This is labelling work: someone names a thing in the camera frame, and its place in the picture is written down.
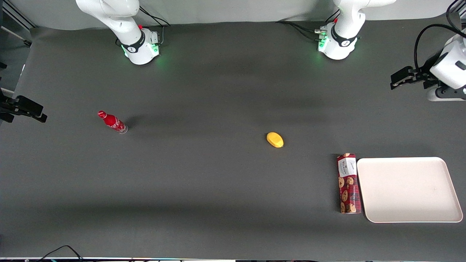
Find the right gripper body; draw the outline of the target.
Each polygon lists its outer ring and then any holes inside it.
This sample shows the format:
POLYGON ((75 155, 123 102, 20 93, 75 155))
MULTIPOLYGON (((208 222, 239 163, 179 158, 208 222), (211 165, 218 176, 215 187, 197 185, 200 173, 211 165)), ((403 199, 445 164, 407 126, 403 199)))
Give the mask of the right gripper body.
POLYGON ((0 119, 3 122, 12 123, 15 118, 15 98, 7 96, 0 90, 0 119))

